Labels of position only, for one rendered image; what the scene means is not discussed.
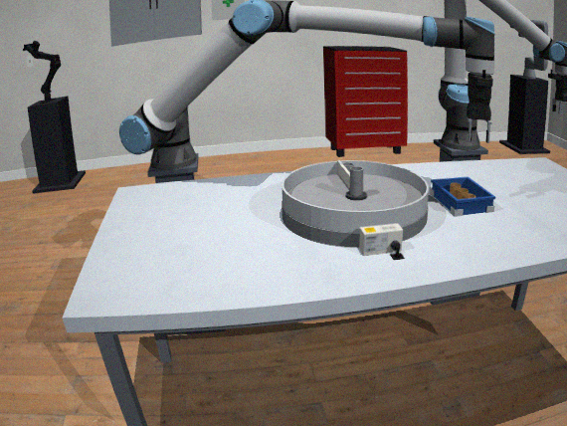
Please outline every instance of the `blue bin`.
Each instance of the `blue bin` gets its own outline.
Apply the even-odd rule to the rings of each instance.
[[[449,185],[458,182],[463,188],[466,188],[475,198],[466,198],[460,200],[456,198],[449,190]],[[463,214],[485,213],[488,207],[494,205],[496,198],[469,177],[452,177],[449,179],[432,179],[432,188],[434,197],[451,211],[463,210]]]

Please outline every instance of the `round gray tray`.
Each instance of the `round gray tray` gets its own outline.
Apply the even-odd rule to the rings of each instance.
[[[402,167],[344,161],[364,170],[364,200],[350,200],[338,163],[300,168],[283,183],[282,219],[293,233],[317,243],[358,247],[359,228],[398,223],[404,240],[427,223],[430,184]]]

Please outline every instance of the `white control box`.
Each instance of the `white control box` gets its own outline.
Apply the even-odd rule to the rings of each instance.
[[[358,248],[364,256],[394,253],[390,244],[393,241],[398,241],[401,247],[403,236],[404,230],[397,223],[363,226],[360,228]]]

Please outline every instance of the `red tool cabinet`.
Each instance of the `red tool cabinet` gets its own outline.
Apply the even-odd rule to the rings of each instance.
[[[345,148],[408,144],[407,52],[383,47],[323,47],[326,137]]]

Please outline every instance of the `table leg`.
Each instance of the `table leg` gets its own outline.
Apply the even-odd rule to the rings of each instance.
[[[512,300],[512,307],[516,311],[521,311],[523,308],[523,301],[525,300],[525,294],[527,292],[528,281],[516,284],[516,290],[514,292],[514,299]]]
[[[159,353],[159,360],[164,364],[171,362],[171,350],[169,349],[167,334],[157,332],[154,336],[157,352]]]
[[[118,334],[97,332],[95,336],[126,424],[128,426],[147,426],[128,372]]]

